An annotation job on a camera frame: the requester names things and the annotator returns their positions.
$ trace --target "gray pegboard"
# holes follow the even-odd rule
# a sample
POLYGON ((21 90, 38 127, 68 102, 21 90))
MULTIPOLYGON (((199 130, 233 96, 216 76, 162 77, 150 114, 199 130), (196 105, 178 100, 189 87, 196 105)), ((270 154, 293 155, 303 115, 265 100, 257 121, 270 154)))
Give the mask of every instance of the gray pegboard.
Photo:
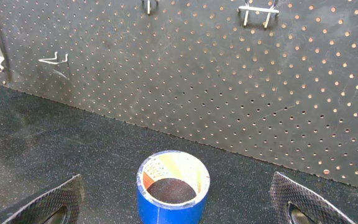
POLYGON ((358 186, 358 0, 152 3, 0 0, 0 85, 358 186))

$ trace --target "speckled countertop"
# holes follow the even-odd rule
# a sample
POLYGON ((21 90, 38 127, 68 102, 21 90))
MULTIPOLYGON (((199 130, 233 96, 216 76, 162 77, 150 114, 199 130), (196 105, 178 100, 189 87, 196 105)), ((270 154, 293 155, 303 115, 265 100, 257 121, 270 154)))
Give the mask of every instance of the speckled countertop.
POLYGON ((358 189, 126 124, 0 86, 0 211, 68 174, 83 175, 78 223, 140 223, 135 174, 149 155, 189 152, 211 176, 202 223, 276 223, 269 188, 277 170, 358 223, 358 189))

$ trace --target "tape roll inner hole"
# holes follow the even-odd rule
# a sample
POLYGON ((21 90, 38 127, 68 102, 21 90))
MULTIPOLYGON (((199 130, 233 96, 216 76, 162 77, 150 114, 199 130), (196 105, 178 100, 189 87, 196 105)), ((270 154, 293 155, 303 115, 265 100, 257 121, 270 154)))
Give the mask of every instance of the tape roll inner hole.
POLYGON ((209 174, 194 156, 169 152, 157 155, 145 164, 142 183, 155 200, 179 205, 200 201, 206 195, 209 174))

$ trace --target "pegboard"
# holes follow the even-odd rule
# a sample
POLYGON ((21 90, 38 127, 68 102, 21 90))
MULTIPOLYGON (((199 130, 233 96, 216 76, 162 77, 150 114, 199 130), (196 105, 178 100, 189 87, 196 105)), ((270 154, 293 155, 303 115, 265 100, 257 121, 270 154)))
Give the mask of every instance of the pegboard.
POLYGON ((358 0, 243 5, 0 0, 0 85, 358 186, 358 0))

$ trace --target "blue tape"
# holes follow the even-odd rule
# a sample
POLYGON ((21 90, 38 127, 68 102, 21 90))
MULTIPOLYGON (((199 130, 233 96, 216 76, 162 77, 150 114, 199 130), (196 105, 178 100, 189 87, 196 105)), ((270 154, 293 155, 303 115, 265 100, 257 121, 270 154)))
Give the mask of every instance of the blue tape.
POLYGON ((199 223, 205 207, 206 199, 208 197, 208 192, 198 202, 196 202, 195 200, 190 200, 188 203, 185 203, 184 205, 176 206, 175 204, 161 203, 157 199, 153 198, 145 190, 143 186, 141 178, 144 170, 144 165, 150 159, 153 159, 153 157, 156 157, 157 155, 167 152, 179 152, 179 151, 158 152, 147 158, 139 167, 137 173, 137 201, 138 201, 139 216, 143 221, 143 223, 145 224, 199 223))

